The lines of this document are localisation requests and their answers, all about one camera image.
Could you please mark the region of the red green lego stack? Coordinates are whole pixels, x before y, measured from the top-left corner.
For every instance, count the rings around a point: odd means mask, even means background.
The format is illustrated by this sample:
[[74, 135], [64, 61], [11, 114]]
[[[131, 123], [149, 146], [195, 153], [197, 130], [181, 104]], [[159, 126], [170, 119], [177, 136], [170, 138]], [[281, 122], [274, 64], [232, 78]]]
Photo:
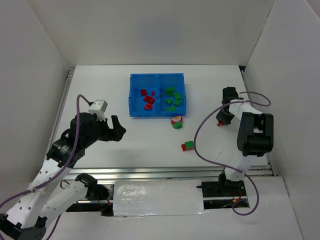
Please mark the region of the red green lego stack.
[[194, 142], [191, 140], [191, 141], [186, 141], [185, 143], [183, 143], [181, 145], [181, 149], [183, 152], [185, 151], [189, 151], [189, 150], [193, 150], [195, 148], [195, 144]]

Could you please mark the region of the flower lego stack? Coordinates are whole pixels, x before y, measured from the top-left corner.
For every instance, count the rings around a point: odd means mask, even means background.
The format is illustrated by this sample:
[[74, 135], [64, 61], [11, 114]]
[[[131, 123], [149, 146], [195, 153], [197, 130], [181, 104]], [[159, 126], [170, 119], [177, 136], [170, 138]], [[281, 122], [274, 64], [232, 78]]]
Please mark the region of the flower lego stack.
[[171, 118], [171, 125], [174, 129], [180, 129], [183, 126], [183, 117], [178, 115]]

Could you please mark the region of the green square lego brick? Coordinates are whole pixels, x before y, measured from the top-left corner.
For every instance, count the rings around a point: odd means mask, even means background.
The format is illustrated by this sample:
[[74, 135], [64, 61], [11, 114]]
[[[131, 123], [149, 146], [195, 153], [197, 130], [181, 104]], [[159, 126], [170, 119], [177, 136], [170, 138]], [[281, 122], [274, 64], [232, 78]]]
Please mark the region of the green square lego brick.
[[180, 95], [180, 93], [179, 92], [174, 92], [173, 96], [174, 96], [173, 105], [174, 106], [180, 106], [181, 101], [182, 101], [182, 96]]

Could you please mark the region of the green 2x4 lego plate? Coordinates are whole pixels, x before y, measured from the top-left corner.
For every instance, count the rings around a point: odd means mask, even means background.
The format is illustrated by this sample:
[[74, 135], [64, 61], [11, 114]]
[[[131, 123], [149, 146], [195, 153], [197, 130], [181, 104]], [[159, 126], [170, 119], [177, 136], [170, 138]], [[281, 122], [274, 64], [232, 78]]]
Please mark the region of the green 2x4 lego plate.
[[167, 107], [164, 109], [165, 112], [176, 112], [177, 108], [175, 106]]

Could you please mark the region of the green stepped lego brick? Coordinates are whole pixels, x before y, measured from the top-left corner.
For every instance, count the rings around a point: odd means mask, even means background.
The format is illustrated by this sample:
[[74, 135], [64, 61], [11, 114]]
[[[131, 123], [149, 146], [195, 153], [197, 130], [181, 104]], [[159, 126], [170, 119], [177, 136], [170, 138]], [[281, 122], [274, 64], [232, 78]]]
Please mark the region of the green stepped lego brick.
[[164, 96], [173, 96], [174, 95], [174, 92], [176, 91], [176, 89], [173, 87], [173, 86], [170, 86], [170, 87], [166, 87], [164, 88], [162, 91], [161, 91], [161, 96], [164, 97]]

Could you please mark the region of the red arch lego piece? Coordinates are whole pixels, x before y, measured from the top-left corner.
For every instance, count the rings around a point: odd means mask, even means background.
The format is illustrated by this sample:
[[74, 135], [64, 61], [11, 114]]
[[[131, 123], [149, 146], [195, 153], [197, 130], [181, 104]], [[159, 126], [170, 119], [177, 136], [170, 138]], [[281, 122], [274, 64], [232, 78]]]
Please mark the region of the red arch lego piece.
[[151, 103], [146, 103], [143, 107], [146, 111], [151, 111], [153, 109], [153, 104]]

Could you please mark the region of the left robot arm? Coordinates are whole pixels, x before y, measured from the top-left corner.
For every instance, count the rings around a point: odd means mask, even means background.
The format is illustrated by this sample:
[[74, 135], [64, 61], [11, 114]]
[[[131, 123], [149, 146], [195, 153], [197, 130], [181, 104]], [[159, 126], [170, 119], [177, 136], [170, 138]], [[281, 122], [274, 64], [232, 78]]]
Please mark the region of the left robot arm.
[[85, 150], [97, 141], [119, 142], [126, 129], [116, 115], [111, 116], [112, 128], [97, 115], [82, 112], [70, 122], [60, 139], [49, 148], [39, 173], [22, 194], [10, 197], [17, 203], [0, 215], [0, 230], [14, 240], [41, 240], [49, 225], [74, 202], [108, 200], [110, 191], [87, 173], [79, 174], [56, 196], [53, 191], [85, 155]]

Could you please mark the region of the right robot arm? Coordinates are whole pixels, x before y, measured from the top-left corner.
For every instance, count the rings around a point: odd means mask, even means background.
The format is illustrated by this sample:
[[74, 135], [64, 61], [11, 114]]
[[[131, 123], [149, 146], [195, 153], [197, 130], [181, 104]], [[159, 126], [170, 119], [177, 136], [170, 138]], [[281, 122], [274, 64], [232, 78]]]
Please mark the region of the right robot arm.
[[238, 156], [225, 167], [218, 177], [220, 189], [238, 190], [242, 187], [245, 173], [258, 159], [272, 151], [274, 146], [274, 116], [263, 113], [239, 97], [235, 87], [222, 90], [222, 105], [216, 119], [218, 126], [230, 125], [233, 118], [240, 121], [237, 134]]

